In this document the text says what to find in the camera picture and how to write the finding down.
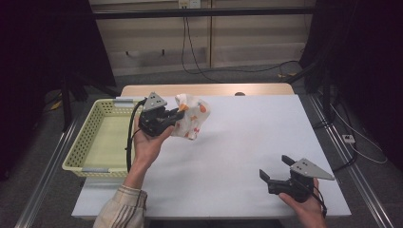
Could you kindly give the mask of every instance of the black metal bar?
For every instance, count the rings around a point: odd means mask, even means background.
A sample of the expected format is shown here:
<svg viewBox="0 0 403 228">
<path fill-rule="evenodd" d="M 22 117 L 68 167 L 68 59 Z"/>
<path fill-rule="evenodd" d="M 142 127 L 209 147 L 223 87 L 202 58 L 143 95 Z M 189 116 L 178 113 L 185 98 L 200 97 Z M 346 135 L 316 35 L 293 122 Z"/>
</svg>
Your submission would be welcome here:
<svg viewBox="0 0 403 228">
<path fill-rule="evenodd" d="M 313 14 L 317 12 L 326 13 L 334 10 L 341 10 L 341 6 L 299 8 L 157 9 L 138 11 L 96 11 L 92 13 L 52 13 L 51 15 L 67 17 L 68 19 L 73 20 L 104 20 L 127 18 Z"/>
</svg>

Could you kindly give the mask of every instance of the yellow plastic basket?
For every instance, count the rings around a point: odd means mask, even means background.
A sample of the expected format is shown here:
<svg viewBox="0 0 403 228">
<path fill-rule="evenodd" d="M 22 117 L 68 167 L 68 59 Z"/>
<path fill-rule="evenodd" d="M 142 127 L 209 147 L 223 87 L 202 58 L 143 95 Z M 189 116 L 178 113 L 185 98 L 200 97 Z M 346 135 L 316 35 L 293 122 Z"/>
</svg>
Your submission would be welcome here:
<svg viewBox="0 0 403 228">
<path fill-rule="evenodd" d="M 96 101 L 68 151 L 63 169 L 79 177 L 124 178 L 127 131 L 136 103 L 114 99 Z"/>
</svg>

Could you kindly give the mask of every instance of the hand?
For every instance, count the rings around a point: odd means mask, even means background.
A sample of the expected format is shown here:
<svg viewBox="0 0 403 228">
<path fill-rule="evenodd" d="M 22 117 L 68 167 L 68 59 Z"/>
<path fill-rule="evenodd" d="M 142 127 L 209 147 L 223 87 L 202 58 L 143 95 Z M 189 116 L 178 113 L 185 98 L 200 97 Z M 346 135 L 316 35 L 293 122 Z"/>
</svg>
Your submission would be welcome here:
<svg viewBox="0 0 403 228">
<path fill-rule="evenodd" d="M 314 185 L 316 187 L 314 193 L 318 196 L 317 189 L 319 182 L 317 179 L 314 179 Z M 326 227 L 325 218 L 322 216 L 321 205 L 314 197 L 311 196 L 303 203 L 300 203 L 285 193 L 280 193 L 278 196 L 294 209 L 299 221 L 304 227 Z"/>
<path fill-rule="evenodd" d="M 139 125 L 139 118 L 136 118 L 134 125 L 134 132 L 137 131 Z M 174 130 L 173 126 L 169 126 L 158 137 L 150 137 L 143 133 L 142 130 L 134 135 L 134 161 L 131 165 L 130 171 L 127 174 L 124 186 L 141 189 L 147 169 L 157 159 L 160 154 L 163 141 L 166 140 Z"/>
</svg>

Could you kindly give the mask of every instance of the person's right hand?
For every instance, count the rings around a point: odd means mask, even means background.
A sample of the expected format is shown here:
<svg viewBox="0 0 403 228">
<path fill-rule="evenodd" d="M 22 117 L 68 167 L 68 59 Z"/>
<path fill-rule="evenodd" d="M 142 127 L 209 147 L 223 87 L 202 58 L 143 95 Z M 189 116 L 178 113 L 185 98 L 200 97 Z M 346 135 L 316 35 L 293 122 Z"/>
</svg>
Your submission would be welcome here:
<svg viewBox="0 0 403 228">
<path fill-rule="evenodd" d="M 316 187 L 314 192 L 318 196 L 317 189 L 319 187 L 319 182 L 317 179 L 314 179 L 314 185 Z M 311 196 L 303 203 L 300 203 L 285 193 L 280 193 L 278 196 L 287 203 L 287 205 L 294 209 L 299 221 L 304 227 L 326 227 L 325 218 L 322 216 L 321 205 L 314 197 Z"/>
</svg>

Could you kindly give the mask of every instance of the crumpled cloth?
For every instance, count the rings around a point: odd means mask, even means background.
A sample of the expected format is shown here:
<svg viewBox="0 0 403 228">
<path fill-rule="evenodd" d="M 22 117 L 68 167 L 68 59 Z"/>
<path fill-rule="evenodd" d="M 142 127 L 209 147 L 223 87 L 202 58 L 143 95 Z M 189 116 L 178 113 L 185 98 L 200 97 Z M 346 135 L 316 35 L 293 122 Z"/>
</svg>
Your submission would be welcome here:
<svg viewBox="0 0 403 228">
<path fill-rule="evenodd" d="M 202 124 L 210 115 L 210 105 L 190 94 L 179 94 L 175 96 L 175 100 L 179 107 L 178 111 L 184 110 L 184 116 L 176 122 L 171 136 L 196 140 Z"/>
</svg>

